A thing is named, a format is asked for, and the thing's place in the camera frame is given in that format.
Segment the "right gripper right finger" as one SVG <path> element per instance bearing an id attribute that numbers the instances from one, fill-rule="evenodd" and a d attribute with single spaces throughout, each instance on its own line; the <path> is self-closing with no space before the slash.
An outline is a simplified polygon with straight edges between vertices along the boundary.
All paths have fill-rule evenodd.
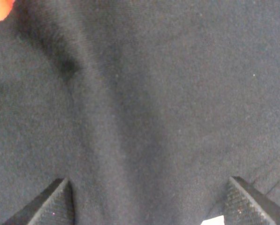
<path id="1" fill-rule="evenodd" d="M 238 176 L 228 179 L 224 206 L 226 225 L 280 225 L 280 206 Z"/>

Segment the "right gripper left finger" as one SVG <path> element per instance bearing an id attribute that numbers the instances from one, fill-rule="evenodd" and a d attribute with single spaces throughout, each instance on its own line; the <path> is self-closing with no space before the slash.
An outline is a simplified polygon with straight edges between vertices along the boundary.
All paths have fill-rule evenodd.
<path id="1" fill-rule="evenodd" d="M 68 179 L 54 180 L 4 225 L 73 225 L 73 190 Z"/>

